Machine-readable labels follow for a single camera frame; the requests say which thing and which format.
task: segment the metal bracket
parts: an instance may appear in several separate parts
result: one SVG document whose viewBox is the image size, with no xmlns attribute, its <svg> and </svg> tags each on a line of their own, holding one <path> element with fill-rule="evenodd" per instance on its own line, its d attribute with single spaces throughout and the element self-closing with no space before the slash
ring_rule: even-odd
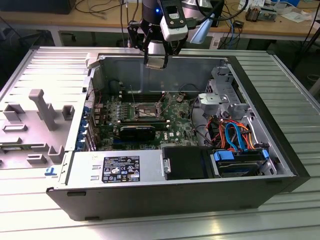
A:
<svg viewBox="0 0 320 240">
<path fill-rule="evenodd" d="M 163 159 L 163 171 L 165 174 L 171 173 L 171 167 L 170 167 L 170 159 L 164 158 Z"/>
<path fill-rule="evenodd" d="M 264 173 L 265 175 L 276 175 L 277 169 L 274 163 L 272 162 L 272 160 L 269 158 L 267 162 L 260 169 L 260 172 Z"/>
</svg>

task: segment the aluminum extrusion table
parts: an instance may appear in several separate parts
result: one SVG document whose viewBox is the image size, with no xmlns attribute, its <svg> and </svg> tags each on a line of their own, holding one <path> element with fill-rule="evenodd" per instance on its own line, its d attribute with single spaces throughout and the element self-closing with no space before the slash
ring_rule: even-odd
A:
<svg viewBox="0 0 320 240">
<path fill-rule="evenodd" d="M 28 98 L 31 85 L 45 84 L 53 105 L 76 104 L 88 74 L 87 53 L 124 48 L 40 47 L 30 50 L 0 93 L 6 103 Z M 265 51 L 188 50 L 236 56 L 311 179 L 292 193 L 274 196 L 258 209 L 73 221 L 47 195 L 58 177 L 45 168 L 0 170 L 1 239 L 318 239 L 320 234 L 320 105 L 275 56 Z"/>
</svg>

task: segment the wire bundle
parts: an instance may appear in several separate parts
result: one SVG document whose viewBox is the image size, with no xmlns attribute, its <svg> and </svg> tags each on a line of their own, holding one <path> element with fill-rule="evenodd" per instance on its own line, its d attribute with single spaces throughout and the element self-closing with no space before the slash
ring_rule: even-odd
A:
<svg viewBox="0 0 320 240">
<path fill-rule="evenodd" d="M 205 126 L 206 128 L 209 127 L 211 124 L 210 120 L 208 124 Z M 237 128 L 240 130 L 240 136 L 237 134 Z M 229 131 L 229 128 L 234 129 L 235 133 L 232 137 L 232 139 L 229 139 L 229 136 L 227 134 L 227 131 Z M 242 150 L 245 150 L 246 148 L 248 150 L 255 149 L 252 139 L 251 139 L 251 131 L 245 127 L 242 123 L 239 123 L 238 121 L 235 121 L 230 118 L 221 118 L 220 124 L 218 126 L 219 133 L 211 140 L 211 144 L 214 145 L 216 148 L 226 149 L 229 151 L 238 151 L 238 148 L 235 146 L 234 142 L 236 138 L 238 139 L 239 146 Z M 241 146 L 242 139 L 245 141 L 245 147 Z"/>
<path fill-rule="evenodd" d="M 224 6 L 226 7 L 226 10 L 227 11 L 223 11 L 224 13 L 228 14 L 229 16 L 232 16 L 231 13 L 230 13 L 230 9 L 229 7 L 224 4 Z M 228 21 L 226 21 L 226 24 L 228 25 L 228 27 L 230 28 L 229 32 L 227 33 L 226 37 L 224 40 L 221 41 L 221 45 L 218 47 L 218 49 L 221 49 L 223 47 L 223 49 L 226 49 L 226 47 L 228 49 L 230 49 L 231 46 L 234 46 L 236 45 L 236 48 L 238 47 L 238 44 L 239 44 L 239 41 L 240 41 L 240 38 L 241 38 L 241 33 L 243 31 L 243 28 L 242 27 L 239 27 L 238 28 L 238 34 L 234 37 L 235 33 L 236 33 L 236 28 L 235 28 L 235 19 L 234 18 L 231 18 L 229 19 Z M 231 38 L 230 40 L 227 42 L 227 38 L 229 37 L 229 35 L 231 34 Z"/>
</svg>

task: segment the warning label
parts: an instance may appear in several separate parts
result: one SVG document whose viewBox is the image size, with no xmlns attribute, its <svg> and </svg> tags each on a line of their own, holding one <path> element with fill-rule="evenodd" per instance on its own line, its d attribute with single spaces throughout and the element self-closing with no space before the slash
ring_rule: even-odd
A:
<svg viewBox="0 0 320 240">
<path fill-rule="evenodd" d="M 112 156 L 105 157 L 103 161 L 102 182 L 139 182 L 140 158 L 139 156 Z"/>
</svg>

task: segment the desk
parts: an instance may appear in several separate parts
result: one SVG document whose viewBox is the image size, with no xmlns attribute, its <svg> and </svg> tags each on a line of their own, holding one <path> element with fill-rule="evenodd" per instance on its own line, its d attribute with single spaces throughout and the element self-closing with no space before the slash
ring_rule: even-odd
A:
<svg viewBox="0 0 320 240">
<path fill-rule="evenodd" d="M 105 0 L 90 0 L 90 5 L 105 3 Z M 237 9 L 235 3 L 239 0 L 227 0 L 227 5 L 231 13 Z M 314 8 L 318 6 L 318 1 L 313 3 L 299 4 L 300 8 Z M 118 5 L 117 0 L 112 0 L 108 5 L 97 6 L 96 11 L 106 9 L 112 6 Z M 133 16 L 136 4 L 129 3 L 129 17 Z M 88 11 L 88 5 L 86 2 L 81 3 L 78 6 L 83 11 Z M 126 29 L 126 7 L 123 8 L 123 27 L 124 32 Z M 135 16 L 135 20 L 141 18 L 141 3 L 139 4 L 138 11 Z M 120 7 L 115 7 L 106 12 L 106 19 L 96 17 L 89 13 L 79 12 L 75 9 L 71 11 L 69 15 L 58 15 L 51 13 L 30 13 L 30 12 L 0 12 L 1 16 L 17 29 L 36 29 L 36 30 L 48 30 L 51 32 L 54 44 L 56 46 L 63 46 L 61 40 L 60 31 L 83 31 L 83 32 L 107 32 L 107 33 L 120 33 Z M 245 20 L 245 13 L 241 13 L 237 20 L 244 22 L 243 32 L 241 38 L 249 39 L 270 39 L 270 40 L 291 40 L 291 41 L 303 41 L 308 34 L 311 26 L 311 21 L 303 21 L 296 23 L 290 21 L 284 17 L 278 16 L 275 22 L 258 21 L 249 22 Z M 5 27 L 4 23 L 0 23 L 0 28 Z M 209 36 L 212 37 L 210 48 L 217 48 L 220 38 L 224 34 L 229 32 L 229 27 L 226 22 L 220 22 L 219 27 L 212 27 L 209 32 Z"/>
</svg>

